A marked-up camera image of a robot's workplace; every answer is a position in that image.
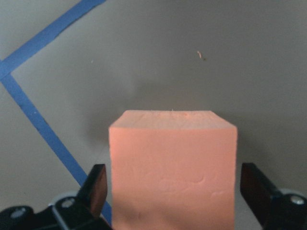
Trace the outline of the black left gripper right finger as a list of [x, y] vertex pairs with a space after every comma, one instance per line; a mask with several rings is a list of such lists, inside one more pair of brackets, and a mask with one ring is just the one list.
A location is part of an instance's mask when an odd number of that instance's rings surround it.
[[240, 192], [264, 230], [307, 228], [307, 197], [277, 188], [254, 163], [241, 165]]

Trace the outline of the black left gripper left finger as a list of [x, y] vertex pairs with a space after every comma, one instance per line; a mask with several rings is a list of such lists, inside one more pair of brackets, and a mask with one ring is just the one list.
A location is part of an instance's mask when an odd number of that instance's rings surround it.
[[75, 196], [67, 196], [52, 206], [61, 230], [110, 230], [101, 217], [107, 197], [106, 166], [96, 164]]

